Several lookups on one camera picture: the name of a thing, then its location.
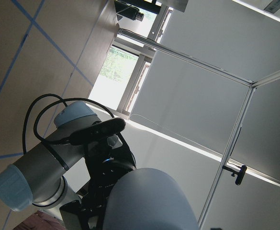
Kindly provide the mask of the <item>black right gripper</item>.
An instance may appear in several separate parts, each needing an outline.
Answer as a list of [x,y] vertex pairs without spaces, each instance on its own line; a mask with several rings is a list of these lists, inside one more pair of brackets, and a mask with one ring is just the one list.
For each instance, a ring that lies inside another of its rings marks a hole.
[[67,230],[103,229],[108,199],[114,185],[136,169],[133,153],[121,134],[116,134],[120,146],[110,146],[107,139],[84,144],[84,158],[90,175],[87,192],[80,201],[60,207]]

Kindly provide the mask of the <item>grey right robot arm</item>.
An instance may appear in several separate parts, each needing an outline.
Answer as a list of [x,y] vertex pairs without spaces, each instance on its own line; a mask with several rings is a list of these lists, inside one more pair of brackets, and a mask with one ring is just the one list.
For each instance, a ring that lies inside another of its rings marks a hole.
[[[55,132],[0,173],[0,199],[14,211],[30,205],[49,210],[69,230],[101,230],[112,188],[136,165],[121,135],[125,121],[101,121],[77,101],[54,123]],[[64,178],[80,159],[90,175],[83,195],[73,192]]]

